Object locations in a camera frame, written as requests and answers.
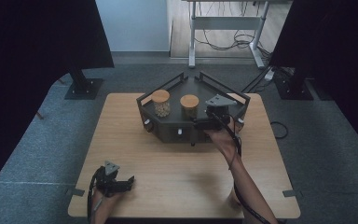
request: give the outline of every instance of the black curtain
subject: black curtain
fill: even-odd
[[[269,65],[314,77],[358,133],[358,1],[293,1]]]
[[[0,170],[70,66],[114,66],[94,0],[0,0]]]

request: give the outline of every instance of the human arm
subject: human arm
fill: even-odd
[[[234,130],[234,122],[232,120],[228,126],[231,130]],[[225,129],[221,131],[207,130],[205,132],[210,135],[212,141],[226,159],[235,185],[243,200],[269,223],[278,223],[254,180],[244,167],[241,156],[237,153],[236,146],[229,133]],[[248,211],[243,210],[243,214],[249,218],[250,223],[260,223]]]
[[[91,224],[104,224],[105,221],[110,217],[113,212],[117,201],[119,201],[124,193],[115,193],[110,198],[104,197],[101,192],[97,189],[94,189],[94,194],[92,195],[92,207],[91,209]]]

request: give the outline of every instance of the table leg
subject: table leg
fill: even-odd
[[[188,49],[188,67],[194,68],[196,66],[196,46],[194,43],[195,37],[195,19],[196,19],[196,2],[193,2],[193,8],[191,12],[191,37],[190,37],[190,48]]]
[[[251,52],[254,55],[257,67],[259,69],[263,69],[266,67],[263,63],[263,60],[261,59],[263,55],[261,54],[260,50],[257,48],[257,45],[258,45],[258,41],[260,40],[261,32],[263,31],[264,22],[266,21],[268,11],[269,11],[269,2],[266,2],[264,5],[263,15],[261,16],[260,25],[258,26],[255,32],[255,39],[249,45]]]

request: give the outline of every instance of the jar lid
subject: jar lid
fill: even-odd
[[[152,101],[155,103],[164,103],[170,99],[170,93],[165,90],[158,90],[152,93]]]
[[[184,108],[191,109],[199,104],[199,98],[195,95],[184,95],[180,99],[180,104]]]

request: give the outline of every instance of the hand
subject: hand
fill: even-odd
[[[101,201],[98,209],[95,211],[95,214],[93,215],[93,217],[91,219],[91,223],[93,223],[93,224],[104,223],[112,214],[113,209],[114,209],[115,205],[117,204],[117,202],[123,197],[124,192],[115,193],[112,197],[106,198],[96,188],[94,188],[93,191],[94,191],[94,194],[92,195],[91,209],[94,209],[100,200],[102,200],[102,201]]]
[[[234,120],[230,118],[230,123],[228,127],[231,130],[234,130],[235,124]],[[235,128],[234,133],[236,133],[240,128]],[[226,129],[222,129],[220,131],[217,130],[205,130],[210,137],[213,143],[217,146],[217,149],[223,154],[228,164],[232,161],[232,158],[236,155],[236,147],[235,143],[232,140],[231,136],[227,132]]]

